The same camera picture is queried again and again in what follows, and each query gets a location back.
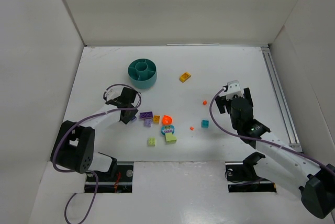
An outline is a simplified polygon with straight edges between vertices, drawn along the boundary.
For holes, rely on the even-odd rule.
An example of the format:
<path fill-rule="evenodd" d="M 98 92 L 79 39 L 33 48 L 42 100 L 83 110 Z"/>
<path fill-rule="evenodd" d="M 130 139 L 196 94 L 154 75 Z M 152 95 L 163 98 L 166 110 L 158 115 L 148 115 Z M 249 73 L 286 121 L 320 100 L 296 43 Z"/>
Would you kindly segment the yellow square lego brick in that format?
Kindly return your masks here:
<path fill-rule="evenodd" d="M 152 121 L 154 124 L 158 124 L 160 122 L 160 116 L 154 115 Z"/>

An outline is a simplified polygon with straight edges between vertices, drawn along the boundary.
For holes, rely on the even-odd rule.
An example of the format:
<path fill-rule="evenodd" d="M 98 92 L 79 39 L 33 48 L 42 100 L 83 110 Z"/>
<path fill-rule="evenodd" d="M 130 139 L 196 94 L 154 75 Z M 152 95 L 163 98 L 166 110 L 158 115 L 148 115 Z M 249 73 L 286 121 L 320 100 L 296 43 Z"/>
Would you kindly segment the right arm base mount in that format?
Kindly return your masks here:
<path fill-rule="evenodd" d="M 225 162 L 225 178 L 230 193 L 276 193 L 276 185 L 257 176 L 254 167 L 265 155 L 254 152 L 243 161 Z"/>

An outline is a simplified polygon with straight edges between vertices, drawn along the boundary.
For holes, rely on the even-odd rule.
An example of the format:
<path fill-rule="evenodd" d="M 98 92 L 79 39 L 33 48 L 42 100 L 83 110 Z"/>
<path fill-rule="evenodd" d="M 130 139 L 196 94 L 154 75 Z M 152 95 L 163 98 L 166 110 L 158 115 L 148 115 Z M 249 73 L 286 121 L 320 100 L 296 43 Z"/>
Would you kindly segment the orange round lego piece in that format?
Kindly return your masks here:
<path fill-rule="evenodd" d="M 163 125 L 171 125 L 173 122 L 172 117 L 168 116 L 168 115 L 164 115 L 163 119 L 162 119 L 162 124 Z"/>

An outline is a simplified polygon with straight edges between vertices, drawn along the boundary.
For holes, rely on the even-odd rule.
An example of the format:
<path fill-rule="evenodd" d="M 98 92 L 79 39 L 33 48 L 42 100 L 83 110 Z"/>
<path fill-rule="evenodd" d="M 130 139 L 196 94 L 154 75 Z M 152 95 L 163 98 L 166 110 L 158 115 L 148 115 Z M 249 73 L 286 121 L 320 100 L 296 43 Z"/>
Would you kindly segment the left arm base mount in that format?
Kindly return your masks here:
<path fill-rule="evenodd" d="M 131 193 L 134 163 L 95 153 L 90 169 L 98 176 L 98 193 Z"/>

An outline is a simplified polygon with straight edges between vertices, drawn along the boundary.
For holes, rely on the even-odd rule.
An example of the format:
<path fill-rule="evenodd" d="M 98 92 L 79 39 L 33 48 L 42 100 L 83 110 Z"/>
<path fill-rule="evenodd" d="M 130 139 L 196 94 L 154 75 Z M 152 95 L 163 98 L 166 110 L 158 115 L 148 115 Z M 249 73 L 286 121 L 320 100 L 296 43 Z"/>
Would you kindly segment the light purple square lego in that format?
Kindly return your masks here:
<path fill-rule="evenodd" d="M 151 127 L 151 125 L 152 125 L 152 119 L 147 118 L 144 120 L 145 127 Z"/>

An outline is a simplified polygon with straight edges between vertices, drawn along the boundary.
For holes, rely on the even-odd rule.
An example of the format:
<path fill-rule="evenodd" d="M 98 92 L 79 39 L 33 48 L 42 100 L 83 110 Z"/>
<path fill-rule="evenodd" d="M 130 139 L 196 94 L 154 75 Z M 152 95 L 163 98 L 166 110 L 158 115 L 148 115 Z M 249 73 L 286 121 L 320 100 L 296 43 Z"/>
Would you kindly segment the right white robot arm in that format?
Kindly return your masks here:
<path fill-rule="evenodd" d="M 248 88 L 226 85 L 213 97 L 221 114 L 228 113 L 232 133 L 214 124 L 223 132 L 241 139 L 255 152 L 243 160 L 247 182 L 267 179 L 296 195 L 315 217 L 325 218 L 334 210 L 334 165 L 323 164 L 295 151 L 253 116 L 253 102 Z"/>

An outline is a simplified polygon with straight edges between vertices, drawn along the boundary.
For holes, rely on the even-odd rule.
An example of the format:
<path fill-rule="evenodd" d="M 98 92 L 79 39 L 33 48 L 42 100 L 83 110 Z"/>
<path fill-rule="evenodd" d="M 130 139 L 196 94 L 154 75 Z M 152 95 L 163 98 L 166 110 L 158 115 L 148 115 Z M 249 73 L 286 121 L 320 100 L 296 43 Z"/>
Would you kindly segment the dark purple long lego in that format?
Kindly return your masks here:
<path fill-rule="evenodd" d="M 144 119 L 152 119 L 153 118 L 153 112 L 151 111 L 146 111 L 146 112 L 141 112 L 139 114 L 139 118 L 141 120 L 144 120 Z"/>

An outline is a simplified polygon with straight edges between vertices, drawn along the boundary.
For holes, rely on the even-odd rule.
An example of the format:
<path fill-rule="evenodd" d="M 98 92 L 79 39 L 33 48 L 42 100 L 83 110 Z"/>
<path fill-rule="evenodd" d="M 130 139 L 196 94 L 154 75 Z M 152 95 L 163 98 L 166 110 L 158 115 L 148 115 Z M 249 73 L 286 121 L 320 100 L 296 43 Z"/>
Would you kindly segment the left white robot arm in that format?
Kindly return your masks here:
<path fill-rule="evenodd" d="M 118 94 L 112 85 L 103 94 L 104 105 L 93 115 L 79 121 L 64 121 L 59 129 L 50 161 L 53 168 L 62 173 L 101 172 L 114 175 L 117 160 L 95 151 L 98 131 L 116 123 L 128 124 L 138 113 L 142 102 L 141 93 L 129 85 Z"/>

